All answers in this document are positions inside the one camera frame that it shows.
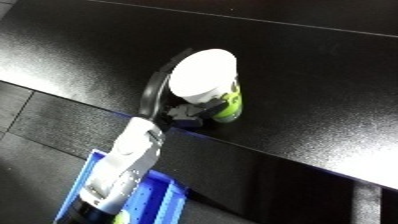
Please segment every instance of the paper cup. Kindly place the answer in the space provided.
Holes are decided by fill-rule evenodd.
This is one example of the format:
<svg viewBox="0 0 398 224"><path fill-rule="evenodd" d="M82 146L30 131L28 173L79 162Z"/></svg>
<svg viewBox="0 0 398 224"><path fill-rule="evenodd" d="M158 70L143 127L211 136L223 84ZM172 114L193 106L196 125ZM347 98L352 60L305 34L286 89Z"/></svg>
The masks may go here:
<svg viewBox="0 0 398 224"><path fill-rule="evenodd" d="M171 92L189 103L206 103L225 99L229 106L213 117L218 122L231 122L242 113L242 94L237 81L236 58L228 51L210 49L195 53L173 70Z"/></svg>

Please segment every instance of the table surface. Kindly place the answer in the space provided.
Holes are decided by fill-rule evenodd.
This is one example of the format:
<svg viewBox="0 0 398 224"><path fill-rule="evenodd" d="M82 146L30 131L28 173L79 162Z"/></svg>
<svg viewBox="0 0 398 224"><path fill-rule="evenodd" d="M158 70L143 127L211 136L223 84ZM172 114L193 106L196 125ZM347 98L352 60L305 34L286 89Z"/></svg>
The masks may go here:
<svg viewBox="0 0 398 224"><path fill-rule="evenodd" d="M0 83L0 115L6 115L0 117L0 138L2 145L12 143L2 147L6 160L22 167L27 162L9 151L30 141L81 159L91 148L108 149L126 124L126 114L136 114L154 71L187 47L223 48L238 58L242 117L228 125L210 122L197 132L172 130L156 169L259 222L271 217L305 223L315 210L323 223L349 222L353 182L306 165L398 188L395 1L376 8L364 1L355 13L348 10L355 2L338 0L289 7L284 1L270 2L267 9L260 2L249 6L242 1L217 7L207 7L206 1L113 2L20 0L2 20L0 80L36 90ZM48 165L40 161L41 169ZM73 169L58 171L75 175ZM24 181L37 185L33 179ZM317 199L310 196L314 187L324 189ZM297 194L302 197L286 204ZM385 204L397 207L393 197ZM186 211L191 215L187 223L211 211L189 206L194 209ZM285 217L297 206L302 209ZM384 206L383 217L394 217L394 206ZM206 217L215 223L237 220L214 212Z"/></svg>
<svg viewBox="0 0 398 224"><path fill-rule="evenodd" d="M198 133L398 188L396 36L79 0L22 0L0 33L1 80L127 114L179 51L229 50L244 113Z"/></svg>

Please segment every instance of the black table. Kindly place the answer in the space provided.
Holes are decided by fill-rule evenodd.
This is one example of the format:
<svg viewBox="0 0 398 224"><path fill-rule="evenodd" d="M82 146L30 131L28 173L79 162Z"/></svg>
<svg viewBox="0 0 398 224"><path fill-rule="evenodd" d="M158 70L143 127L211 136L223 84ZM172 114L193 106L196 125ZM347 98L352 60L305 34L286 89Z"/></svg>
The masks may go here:
<svg viewBox="0 0 398 224"><path fill-rule="evenodd" d="M314 186L338 183L335 188L324 186L329 192L349 192L347 189L352 187L350 181L318 176L318 171L306 166L264 155L398 188L394 179L398 166L394 159L398 154L397 26L394 22L385 24L394 15L386 12L395 12L396 3L386 1L390 7L377 11L385 17L372 20L372 24L366 22L367 18L365 26L359 20L344 23L342 18L283 17L290 19L281 21L278 16L261 17L261 7L256 11L254 4L248 9L238 1L231 6L235 12L209 11L210 8L195 4L195 9L169 5L174 9L160 10L119 2L123 4L21 0L3 19L1 80L119 112L116 116L110 111L82 109L82 105L36 92L9 127L12 134L85 158L93 147L109 148L125 125L127 118L122 114L136 114L148 78L170 57L187 47L223 48L238 58L244 92L243 116L229 125L209 123L196 133L173 130L165 150L168 153L158 169L173 174L232 211L257 220L272 200L264 199L270 194L253 196L247 193L248 189L266 192L264 181L271 180L267 175L273 176L275 172L290 175L290 179L282 178L273 185L275 189L288 187L286 182L294 182L295 175L300 181L306 176L322 176L322 181ZM156 1L148 4L162 6ZM339 11L342 4L336 1L334 10ZM371 1L363 4L363 11L371 10L371 5ZM251 10L256 11L254 16L250 16ZM360 13L346 15L350 19L362 18ZM196 151L180 151L181 148ZM203 148L207 148L205 153L198 153ZM220 163L221 158L227 162ZM192 165L192 171L178 172L189 170ZM195 177L203 167L211 175L206 176L205 172L203 177ZM235 185L214 188L210 180L223 174L228 174ZM297 189L311 188L305 185ZM228 201L228 195L219 195L220 190L242 195ZM280 192L281 197L289 195L289 190ZM324 193L318 200L325 199ZM256 197L267 202L257 211L244 211ZM330 209L338 201L331 204L320 206L320 210ZM348 201L341 204L345 209L350 207Z"/></svg>
<svg viewBox="0 0 398 224"><path fill-rule="evenodd" d="M398 188L396 36L77 0L21 1L0 33L1 80L128 114L179 51L229 50L245 111L200 134Z"/></svg>

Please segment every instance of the blue tray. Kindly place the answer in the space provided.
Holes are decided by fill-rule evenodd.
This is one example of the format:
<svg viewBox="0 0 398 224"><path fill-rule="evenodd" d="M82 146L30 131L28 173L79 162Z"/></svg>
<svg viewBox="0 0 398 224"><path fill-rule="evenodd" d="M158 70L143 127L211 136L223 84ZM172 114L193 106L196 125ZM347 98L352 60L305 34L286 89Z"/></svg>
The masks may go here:
<svg viewBox="0 0 398 224"><path fill-rule="evenodd" d="M106 153L93 150L55 220L66 212L89 177L94 165ZM188 188L165 174L149 171L116 217L115 224L177 224L184 208Z"/></svg>

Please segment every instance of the cup lid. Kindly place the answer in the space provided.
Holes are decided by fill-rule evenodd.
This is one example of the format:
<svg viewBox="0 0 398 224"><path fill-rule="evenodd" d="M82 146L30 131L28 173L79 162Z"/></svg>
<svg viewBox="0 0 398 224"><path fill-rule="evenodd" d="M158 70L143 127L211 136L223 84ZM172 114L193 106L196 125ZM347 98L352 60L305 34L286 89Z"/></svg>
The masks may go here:
<svg viewBox="0 0 398 224"><path fill-rule="evenodd" d="M181 61L173 70L169 87L179 97L209 92L237 76L236 58L226 50L200 51Z"/></svg>

